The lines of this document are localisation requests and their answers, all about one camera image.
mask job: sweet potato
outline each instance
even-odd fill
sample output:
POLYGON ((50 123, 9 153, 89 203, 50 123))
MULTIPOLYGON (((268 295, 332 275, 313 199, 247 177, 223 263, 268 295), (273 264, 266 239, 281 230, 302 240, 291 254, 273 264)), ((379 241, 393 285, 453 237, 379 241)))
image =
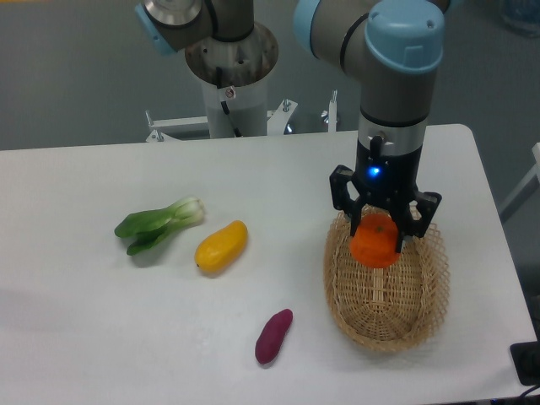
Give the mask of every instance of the sweet potato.
POLYGON ((261 365, 271 363, 278 356, 292 322, 293 312, 282 310, 272 316, 264 326, 255 345, 255 357, 261 365))

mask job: orange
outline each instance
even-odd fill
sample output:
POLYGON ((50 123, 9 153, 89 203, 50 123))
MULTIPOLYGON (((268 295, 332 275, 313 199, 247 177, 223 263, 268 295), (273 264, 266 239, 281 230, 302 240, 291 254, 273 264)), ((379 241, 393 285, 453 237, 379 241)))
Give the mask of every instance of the orange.
POLYGON ((367 267, 384 268, 399 259, 396 252, 397 226, 388 215, 371 213, 360 221, 349 250, 367 267))

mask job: light blue joint cap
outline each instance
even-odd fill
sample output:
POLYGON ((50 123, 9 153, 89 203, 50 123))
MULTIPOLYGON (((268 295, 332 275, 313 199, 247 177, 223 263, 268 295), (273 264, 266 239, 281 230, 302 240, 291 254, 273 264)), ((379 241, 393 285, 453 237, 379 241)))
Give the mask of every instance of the light blue joint cap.
POLYGON ((442 59, 445 18, 425 0, 383 0, 370 11, 365 27, 368 49, 398 72, 422 74, 442 59))
POLYGON ((311 23, 320 2, 321 0, 299 0, 294 11, 294 35, 302 47, 311 54, 313 54, 311 49, 311 23))
POLYGON ((154 23, 152 22, 150 17, 144 12, 142 4, 138 4, 137 6, 135 6, 135 14, 138 17, 138 20, 143 25, 146 34, 154 44, 155 49, 157 49, 161 55, 166 56, 176 53, 175 50, 170 47, 169 43, 165 40, 165 38, 159 33, 158 29, 155 28, 154 23))

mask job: wicker basket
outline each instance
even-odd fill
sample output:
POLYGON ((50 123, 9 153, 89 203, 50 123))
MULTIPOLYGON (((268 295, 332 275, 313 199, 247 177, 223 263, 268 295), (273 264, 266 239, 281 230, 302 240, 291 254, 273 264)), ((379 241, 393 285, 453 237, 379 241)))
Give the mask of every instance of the wicker basket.
MULTIPOLYGON (((366 207, 362 215, 384 212, 366 207)), ((406 243, 399 260, 370 268, 349 252, 350 224, 340 213, 328 231, 324 259, 327 303, 339 328, 372 350, 397 352, 422 343, 444 321, 450 275, 444 244, 432 224, 406 243)))

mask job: bok choy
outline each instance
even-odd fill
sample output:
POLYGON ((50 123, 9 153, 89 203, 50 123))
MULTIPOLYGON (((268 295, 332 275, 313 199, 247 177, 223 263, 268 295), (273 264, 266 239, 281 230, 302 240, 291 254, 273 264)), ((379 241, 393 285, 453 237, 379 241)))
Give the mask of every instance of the bok choy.
POLYGON ((127 254, 133 256, 158 245, 178 230, 200 223, 203 218, 203 202, 196 197, 185 197, 169 207, 130 213, 115 228, 115 235, 135 238, 127 248, 127 254))

